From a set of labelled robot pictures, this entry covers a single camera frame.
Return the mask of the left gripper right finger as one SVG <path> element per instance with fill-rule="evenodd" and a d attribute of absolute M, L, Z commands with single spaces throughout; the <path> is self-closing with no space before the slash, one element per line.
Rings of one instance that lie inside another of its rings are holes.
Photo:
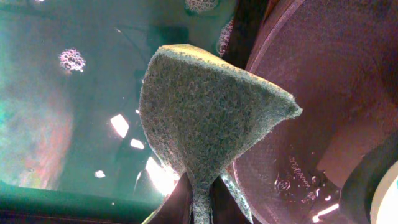
<path fill-rule="evenodd" d="M 218 176 L 210 188 L 212 224 L 250 224 L 238 207 L 222 178 Z"/>

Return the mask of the yellow green sponge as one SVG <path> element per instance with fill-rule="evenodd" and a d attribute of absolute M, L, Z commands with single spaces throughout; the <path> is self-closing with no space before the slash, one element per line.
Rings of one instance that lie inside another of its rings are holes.
<path fill-rule="evenodd" d="M 189 44 L 152 56 L 139 111 L 149 146 L 193 190 L 193 223 L 212 223 L 210 188 L 220 176 L 244 215 L 248 203 L 227 167 L 279 123 L 301 115 L 281 87 Z"/>

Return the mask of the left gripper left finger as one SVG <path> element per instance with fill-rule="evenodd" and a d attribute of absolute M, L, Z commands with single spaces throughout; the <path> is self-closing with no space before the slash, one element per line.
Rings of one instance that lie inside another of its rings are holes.
<path fill-rule="evenodd" d="M 142 224 L 192 224 L 192 200 L 192 185 L 187 173 L 184 173 L 163 204 Z"/>

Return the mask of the mint green plate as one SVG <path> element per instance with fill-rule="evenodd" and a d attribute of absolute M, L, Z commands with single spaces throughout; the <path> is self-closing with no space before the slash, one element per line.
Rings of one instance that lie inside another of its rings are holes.
<path fill-rule="evenodd" d="M 370 210 L 371 224 L 397 224 L 397 164 L 383 176 Z"/>

